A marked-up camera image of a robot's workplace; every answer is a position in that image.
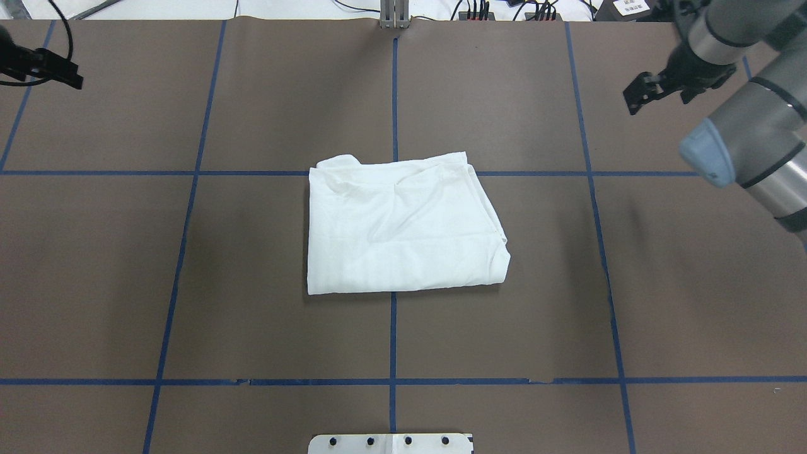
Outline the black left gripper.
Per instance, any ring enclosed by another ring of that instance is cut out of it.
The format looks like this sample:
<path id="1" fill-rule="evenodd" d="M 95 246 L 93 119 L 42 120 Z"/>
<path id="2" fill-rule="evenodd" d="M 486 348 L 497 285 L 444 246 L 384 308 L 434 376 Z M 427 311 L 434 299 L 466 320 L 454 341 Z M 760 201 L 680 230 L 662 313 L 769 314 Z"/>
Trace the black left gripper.
<path id="1" fill-rule="evenodd" d="M 58 81 L 76 90 L 83 89 L 78 65 L 50 50 L 32 50 L 18 46 L 5 28 L 1 29 L 1 72 L 12 83 L 26 83 L 35 74 L 41 80 Z"/>

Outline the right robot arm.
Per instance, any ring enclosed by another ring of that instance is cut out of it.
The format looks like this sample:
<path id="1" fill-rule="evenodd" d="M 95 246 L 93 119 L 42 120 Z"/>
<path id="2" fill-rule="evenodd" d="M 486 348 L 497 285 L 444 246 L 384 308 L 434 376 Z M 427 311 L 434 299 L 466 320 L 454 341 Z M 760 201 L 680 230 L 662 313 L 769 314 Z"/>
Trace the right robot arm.
<path id="1" fill-rule="evenodd" d="M 724 85 L 760 42 L 776 58 L 680 141 L 683 161 L 715 187 L 737 184 L 801 241 L 806 236 L 804 1 L 660 1 L 680 43 L 658 74 L 625 87 L 629 114 L 680 94 L 690 103 Z"/>

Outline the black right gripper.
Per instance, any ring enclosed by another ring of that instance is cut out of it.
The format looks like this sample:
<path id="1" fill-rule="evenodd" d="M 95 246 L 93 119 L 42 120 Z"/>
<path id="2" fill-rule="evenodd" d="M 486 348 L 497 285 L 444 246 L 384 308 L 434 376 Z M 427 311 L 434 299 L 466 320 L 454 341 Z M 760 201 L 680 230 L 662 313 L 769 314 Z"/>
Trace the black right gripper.
<path id="1" fill-rule="evenodd" d="M 687 43 L 680 43 L 660 74 L 642 72 L 623 90 L 629 115 L 636 115 L 648 103 L 680 92 L 688 104 L 706 90 L 716 90 L 737 71 L 737 64 L 713 64 L 702 60 Z"/>

